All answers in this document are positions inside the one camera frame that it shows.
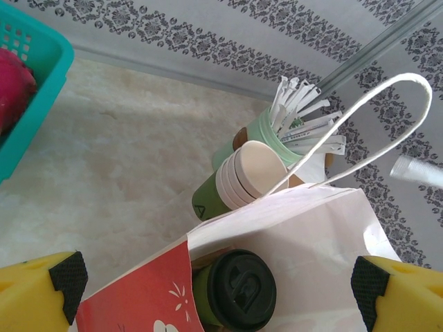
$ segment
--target damask patterned wallpaper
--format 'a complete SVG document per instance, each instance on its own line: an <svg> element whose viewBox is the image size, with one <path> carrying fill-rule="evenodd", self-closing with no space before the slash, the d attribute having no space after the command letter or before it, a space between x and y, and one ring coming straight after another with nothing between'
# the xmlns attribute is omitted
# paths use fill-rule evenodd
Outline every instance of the damask patterned wallpaper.
<svg viewBox="0 0 443 332"><path fill-rule="evenodd" d="M398 73L423 75L433 87L430 115L397 151L388 153L337 186L361 187L386 234L404 261L443 270L443 190L389 177L398 155L443 167L443 13L411 32L387 54L335 91L333 109L345 109L368 89ZM347 156L329 170L339 172L397 138L422 111L424 92L413 83L396 84L362 107L341 129Z"/></svg>
<svg viewBox="0 0 443 332"><path fill-rule="evenodd" d="M328 76L420 2L9 1L79 49L266 96L281 75Z"/></svg>

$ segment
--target red fruit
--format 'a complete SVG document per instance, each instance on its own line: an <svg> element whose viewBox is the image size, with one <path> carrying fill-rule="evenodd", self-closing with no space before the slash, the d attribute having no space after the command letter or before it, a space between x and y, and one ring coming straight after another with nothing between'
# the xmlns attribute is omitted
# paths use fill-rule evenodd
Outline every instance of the red fruit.
<svg viewBox="0 0 443 332"><path fill-rule="evenodd" d="M14 53L0 48L0 134L20 119L36 91L33 72Z"/></svg>

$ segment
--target stacked paper cup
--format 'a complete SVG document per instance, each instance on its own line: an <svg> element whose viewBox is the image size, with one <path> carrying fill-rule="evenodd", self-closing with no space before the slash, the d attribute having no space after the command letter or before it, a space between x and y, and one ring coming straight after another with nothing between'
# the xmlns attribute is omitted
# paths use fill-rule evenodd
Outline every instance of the stacked paper cup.
<svg viewBox="0 0 443 332"><path fill-rule="evenodd" d="M270 190L287 169L266 144L248 141L194 193L192 206L200 220L236 210ZM279 190L288 188L289 181Z"/></svg>

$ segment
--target red paper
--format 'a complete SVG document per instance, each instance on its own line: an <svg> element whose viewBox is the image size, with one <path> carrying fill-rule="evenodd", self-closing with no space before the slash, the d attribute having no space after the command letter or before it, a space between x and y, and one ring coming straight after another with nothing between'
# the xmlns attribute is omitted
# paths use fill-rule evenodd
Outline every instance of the red paper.
<svg viewBox="0 0 443 332"><path fill-rule="evenodd" d="M81 303L78 331L203 331L191 279L185 241Z"/></svg>

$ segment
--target black cup lid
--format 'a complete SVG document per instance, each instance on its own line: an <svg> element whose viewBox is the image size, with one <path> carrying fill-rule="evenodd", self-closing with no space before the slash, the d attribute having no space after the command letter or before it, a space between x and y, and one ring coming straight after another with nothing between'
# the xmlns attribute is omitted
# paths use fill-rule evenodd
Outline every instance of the black cup lid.
<svg viewBox="0 0 443 332"><path fill-rule="evenodd" d="M272 272L250 251L229 251L211 268L209 303L217 319L232 331L258 331L265 326L276 297Z"/></svg>

